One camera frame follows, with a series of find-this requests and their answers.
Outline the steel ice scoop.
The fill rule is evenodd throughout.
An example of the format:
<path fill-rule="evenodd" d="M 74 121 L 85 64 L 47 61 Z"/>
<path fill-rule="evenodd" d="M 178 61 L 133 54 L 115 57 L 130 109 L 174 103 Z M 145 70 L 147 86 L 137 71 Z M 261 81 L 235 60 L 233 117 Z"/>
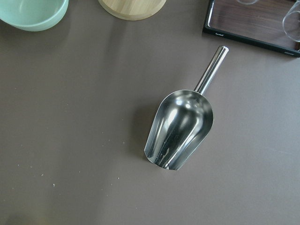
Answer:
<path fill-rule="evenodd" d="M 204 93 L 228 52 L 219 46 L 194 90 L 177 90 L 161 102 L 144 148 L 151 163 L 178 170 L 208 135 L 214 117 Z"/>

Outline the wooden glass drying stand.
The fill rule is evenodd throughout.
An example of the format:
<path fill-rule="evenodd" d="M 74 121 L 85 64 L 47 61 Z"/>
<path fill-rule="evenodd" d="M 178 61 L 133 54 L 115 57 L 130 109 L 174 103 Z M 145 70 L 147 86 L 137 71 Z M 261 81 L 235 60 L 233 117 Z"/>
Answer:
<path fill-rule="evenodd" d="M 156 14 L 166 0 L 99 0 L 99 4 L 111 15 L 129 21 L 138 21 Z"/>

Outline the wine glass rack tray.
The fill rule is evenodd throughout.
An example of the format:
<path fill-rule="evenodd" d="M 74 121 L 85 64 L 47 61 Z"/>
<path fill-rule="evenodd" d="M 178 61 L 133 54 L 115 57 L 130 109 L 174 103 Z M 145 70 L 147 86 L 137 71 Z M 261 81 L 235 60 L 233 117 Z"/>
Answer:
<path fill-rule="evenodd" d="M 284 32 L 282 21 L 294 0 L 211 0 L 203 32 L 298 58 L 300 43 Z"/>

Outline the mint green bowl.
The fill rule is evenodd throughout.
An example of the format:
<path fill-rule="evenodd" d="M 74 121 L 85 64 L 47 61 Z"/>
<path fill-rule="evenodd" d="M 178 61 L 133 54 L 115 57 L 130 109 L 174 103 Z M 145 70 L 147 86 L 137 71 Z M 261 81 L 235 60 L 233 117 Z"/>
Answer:
<path fill-rule="evenodd" d="M 64 17 L 68 0 L 2 0 L 0 19 L 21 30 L 47 30 Z"/>

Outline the clear wine glass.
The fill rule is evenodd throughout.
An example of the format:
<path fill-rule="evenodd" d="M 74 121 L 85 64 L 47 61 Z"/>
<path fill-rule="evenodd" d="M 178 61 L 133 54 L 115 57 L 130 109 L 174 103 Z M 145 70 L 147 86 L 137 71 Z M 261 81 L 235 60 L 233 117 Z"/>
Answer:
<path fill-rule="evenodd" d="M 283 18 L 285 34 L 293 41 L 300 42 L 300 1 L 297 0 Z"/>

